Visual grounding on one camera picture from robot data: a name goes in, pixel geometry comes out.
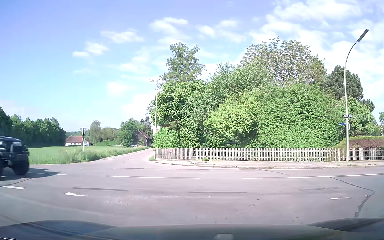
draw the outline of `asphalt road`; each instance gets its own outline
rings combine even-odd
[[[195,223],[309,224],[384,217],[384,167],[240,170],[149,161],[152,150],[111,159],[5,169],[0,226],[81,220],[113,226]]]

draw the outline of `suv grille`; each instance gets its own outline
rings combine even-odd
[[[23,146],[18,146],[18,145],[12,145],[11,146],[11,152],[15,154],[19,154],[23,152]]]

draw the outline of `white fence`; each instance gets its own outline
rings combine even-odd
[[[157,159],[234,161],[345,161],[342,148],[177,148],[157,149]],[[384,160],[384,148],[349,150],[349,160]]]

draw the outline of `sidewalk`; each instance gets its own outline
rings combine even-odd
[[[239,169],[320,169],[384,166],[384,160],[370,161],[172,161],[156,160],[157,163],[181,166],[230,167]]]

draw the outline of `sky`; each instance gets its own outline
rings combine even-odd
[[[199,46],[203,79],[276,36],[308,45],[330,73],[367,28],[347,69],[377,120],[384,108],[384,0],[52,2],[0,0],[0,105],[23,120],[77,131],[144,118],[170,44]]]

